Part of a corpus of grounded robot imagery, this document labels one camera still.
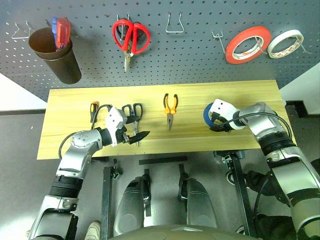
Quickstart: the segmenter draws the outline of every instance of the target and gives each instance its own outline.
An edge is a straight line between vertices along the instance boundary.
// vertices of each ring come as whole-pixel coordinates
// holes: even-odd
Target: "blue tape roll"
[[[210,110],[212,104],[213,104],[213,102],[210,103],[208,106],[206,106],[206,108],[203,111],[203,119],[209,127],[214,126],[214,123],[211,121],[210,116],[209,116],[209,110]]]

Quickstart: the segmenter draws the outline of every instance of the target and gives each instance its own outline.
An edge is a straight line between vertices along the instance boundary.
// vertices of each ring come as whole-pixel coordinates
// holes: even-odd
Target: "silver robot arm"
[[[320,177],[301,149],[293,143],[289,136],[290,127],[288,135],[279,122],[280,118],[264,102],[237,109],[216,99],[209,114],[213,131],[250,128],[271,168],[272,185],[291,208],[297,234],[320,237]]]
[[[64,239],[73,240],[76,235],[78,217],[72,214],[78,205],[78,195],[91,163],[92,155],[103,148],[118,143],[135,143],[149,134],[126,135],[125,124],[137,120],[137,116],[126,116],[122,110],[108,107],[107,128],[80,131],[71,137],[71,144],[62,157],[50,192],[42,201],[38,215],[29,233],[29,240]]]

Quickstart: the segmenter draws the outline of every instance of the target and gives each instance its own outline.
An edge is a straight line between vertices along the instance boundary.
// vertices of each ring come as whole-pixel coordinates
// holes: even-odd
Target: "wooden table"
[[[165,93],[169,93],[170,107],[174,94],[179,99],[170,131],[163,106]],[[68,134],[90,129],[92,101],[99,101],[100,105],[112,104],[118,109],[126,104],[142,103],[143,116],[138,129],[150,131],[140,147],[128,143],[106,146],[95,153],[96,157],[260,148],[247,127],[230,133],[209,130],[203,111],[215,99],[239,109],[266,102],[289,122],[275,80],[51,89],[37,159],[57,159],[59,145]],[[95,127],[105,128],[106,113],[106,108],[100,110]],[[132,127],[128,125],[127,129],[127,134],[132,135]],[[62,155],[69,146],[70,140],[64,144]]]

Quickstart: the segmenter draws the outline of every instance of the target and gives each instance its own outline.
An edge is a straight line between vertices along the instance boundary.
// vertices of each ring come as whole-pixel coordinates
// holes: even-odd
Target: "pegboard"
[[[3,0],[0,10],[0,72],[43,100],[49,89],[110,86],[164,85],[276,79],[279,88],[320,61],[319,0]],[[168,12],[172,12],[166,33]],[[124,55],[112,37],[117,14],[130,14],[133,22],[145,25],[151,34],[143,53],[131,58],[124,72]],[[51,17],[67,17],[71,22],[73,51],[82,78],[72,85],[63,84],[50,68],[30,49],[28,39],[11,39],[15,21],[27,30],[48,27]],[[240,32],[265,26],[275,38],[282,32],[298,29],[304,47],[292,54],[272,59],[261,54],[244,64],[226,61],[219,40],[212,31],[223,31],[224,47]],[[290,39],[277,46],[284,49]],[[248,40],[237,51],[249,49]]]

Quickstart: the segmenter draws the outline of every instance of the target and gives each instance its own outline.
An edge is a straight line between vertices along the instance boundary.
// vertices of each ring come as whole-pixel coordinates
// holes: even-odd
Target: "white wall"
[[[0,73],[0,111],[45,109],[47,103]]]
[[[280,89],[286,101],[303,101],[308,114],[320,114],[320,63]]]

